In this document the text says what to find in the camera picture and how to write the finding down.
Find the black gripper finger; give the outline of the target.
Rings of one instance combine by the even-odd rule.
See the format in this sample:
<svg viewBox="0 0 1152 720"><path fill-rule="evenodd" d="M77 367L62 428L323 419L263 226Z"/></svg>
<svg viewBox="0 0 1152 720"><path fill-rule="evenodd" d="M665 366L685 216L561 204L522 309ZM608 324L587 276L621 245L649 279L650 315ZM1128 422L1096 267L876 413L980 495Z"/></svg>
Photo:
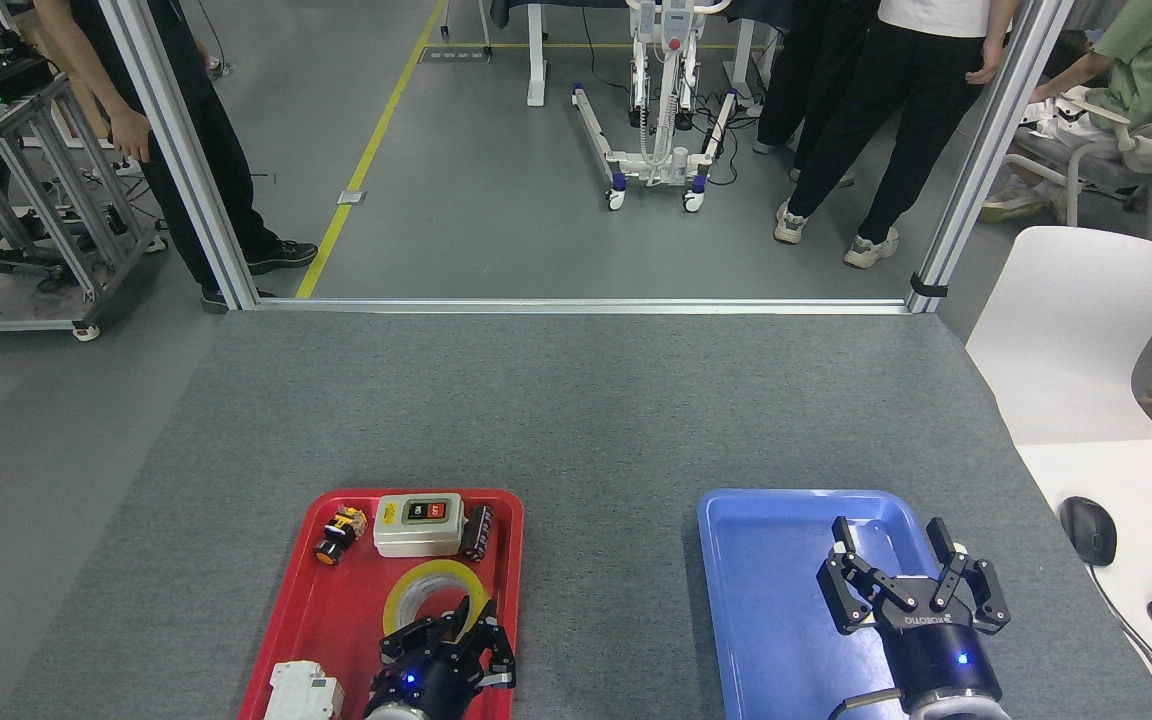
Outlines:
<svg viewBox="0 0 1152 720"><path fill-rule="evenodd" d="M1007 609L995 564L984 559L973 559L964 546L952 539L942 518L929 520L925 533L937 561L941 564L940 577L929 601L931 609L947 612L960 582L965 579L975 602L969 624L977 632L987 635L1001 632L1005 626L1010 623L1011 614Z"/></svg>
<svg viewBox="0 0 1152 720"><path fill-rule="evenodd" d="M471 598L463 597L456 611L444 612L439 617L425 616L402 626L380 643L380 659L384 667L403 667L417 662L417 655L429 651L431 659L449 664L457 669L470 666L470 652L460 638L465 632L470 615Z"/></svg>
<svg viewBox="0 0 1152 720"><path fill-rule="evenodd" d="M498 617L497 602L488 600L467 626L467 659L477 667L476 688L515 689L517 662L511 639Z"/></svg>
<svg viewBox="0 0 1152 720"><path fill-rule="evenodd" d="M849 520L836 516L831 524L835 538L829 556L820 564L814 579L836 626L838 632L850 635L872 626L872 611L881 600L902 607L902 589L896 579L861 558L851 533Z"/></svg>

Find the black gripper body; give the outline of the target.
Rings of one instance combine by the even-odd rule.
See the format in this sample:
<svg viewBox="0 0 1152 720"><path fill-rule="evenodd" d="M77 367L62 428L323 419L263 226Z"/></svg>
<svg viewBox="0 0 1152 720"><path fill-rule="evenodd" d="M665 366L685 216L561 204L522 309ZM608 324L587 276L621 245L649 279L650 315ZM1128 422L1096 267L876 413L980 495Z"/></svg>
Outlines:
<svg viewBox="0 0 1152 720"><path fill-rule="evenodd" d="M477 696L477 667L457 669L430 655L403 667L382 667L372 679L367 719L465 719Z"/></svg>
<svg viewBox="0 0 1152 720"><path fill-rule="evenodd" d="M882 650L905 714L969 694L1002 700L1001 685L972 621L973 611L957 596L942 609L920 600L911 612L884 598Z"/></svg>

